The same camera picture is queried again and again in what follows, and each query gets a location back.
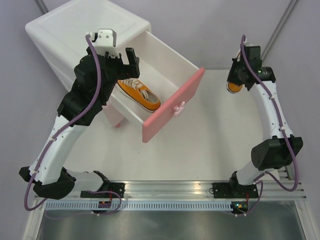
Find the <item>light pink drawer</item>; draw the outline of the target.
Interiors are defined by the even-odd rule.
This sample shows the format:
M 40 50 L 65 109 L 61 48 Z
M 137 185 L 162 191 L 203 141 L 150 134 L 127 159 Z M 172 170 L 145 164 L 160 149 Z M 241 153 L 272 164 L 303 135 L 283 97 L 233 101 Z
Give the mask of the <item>light pink drawer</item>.
M 119 128 L 121 122 L 125 119 L 125 117 L 111 104 L 104 106 L 102 111 L 105 114 L 109 125 L 113 128 Z

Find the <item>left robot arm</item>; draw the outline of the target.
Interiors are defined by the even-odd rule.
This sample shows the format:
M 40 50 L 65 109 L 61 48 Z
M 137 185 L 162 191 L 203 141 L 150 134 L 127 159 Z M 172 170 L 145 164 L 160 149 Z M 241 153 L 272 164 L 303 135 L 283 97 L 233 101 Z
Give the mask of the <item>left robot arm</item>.
M 128 63 L 110 51 L 93 56 L 90 48 L 75 66 L 75 81 L 58 109 L 54 127 L 34 165 L 22 167 L 19 175 L 42 198 L 60 200 L 71 192 L 82 197 L 104 198 L 110 181 L 101 172 L 74 172 L 64 168 L 78 138 L 106 106 L 119 80 L 139 77 L 139 57 L 132 47 L 125 49 Z

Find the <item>dark pink drawer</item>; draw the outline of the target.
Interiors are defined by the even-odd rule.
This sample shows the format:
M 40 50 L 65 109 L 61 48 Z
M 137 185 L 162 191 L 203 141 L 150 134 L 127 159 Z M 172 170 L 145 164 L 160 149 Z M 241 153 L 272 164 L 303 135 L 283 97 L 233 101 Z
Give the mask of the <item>dark pink drawer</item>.
M 139 57 L 139 80 L 159 99 L 161 106 L 151 113 L 114 88 L 107 104 L 115 107 L 129 122 L 141 131 L 143 143 L 149 142 L 173 117 L 174 107 L 195 95 L 204 75 L 198 68 L 148 31 L 117 46 L 127 62 L 125 49 L 134 48 Z

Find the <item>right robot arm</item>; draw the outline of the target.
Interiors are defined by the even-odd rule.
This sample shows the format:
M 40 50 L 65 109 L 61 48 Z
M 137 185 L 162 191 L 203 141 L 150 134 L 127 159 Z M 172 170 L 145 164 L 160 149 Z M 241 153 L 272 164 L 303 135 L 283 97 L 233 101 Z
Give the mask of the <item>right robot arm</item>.
M 250 161 L 230 178 L 228 192 L 235 198 L 241 197 L 263 176 L 276 180 L 274 170 L 292 165 L 294 182 L 291 188 L 279 180 L 276 183 L 288 192 L 293 192 L 299 184 L 297 154 L 303 147 L 301 137 L 295 136 L 282 111 L 277 93 L 277 84 L 271 67 L 263 67 L 261 48 L 257 45 L 240 45 L 239 53 L 232 59 L 227 77 L 227 90 L 236 94 L 243 88 L 252 95 L 262 124 L 263 141 L 250 152 Z

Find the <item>orange sneaker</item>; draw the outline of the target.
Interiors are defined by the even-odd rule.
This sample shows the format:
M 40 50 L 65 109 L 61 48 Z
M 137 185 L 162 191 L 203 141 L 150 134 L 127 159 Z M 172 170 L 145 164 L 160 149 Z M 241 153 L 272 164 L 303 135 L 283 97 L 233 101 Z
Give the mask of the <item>orange sneaker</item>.
M 232 93 L 232 94 L 236 94 L 236 93 L 239 93 L 242 88 L 243 88 L 243 84 L 241 85 L 237 85 L 235 83 L 232 83 L 232 82 L 227 82 L 227 85 L 226 85 L 226 89 L 228 92 Z
M 161 106 L 161 101 L 158 96 L 139 79 L 128 78 L 118 80 L 116 86 L 123 95 L 139 104 L 148 112 L 153 113 Z

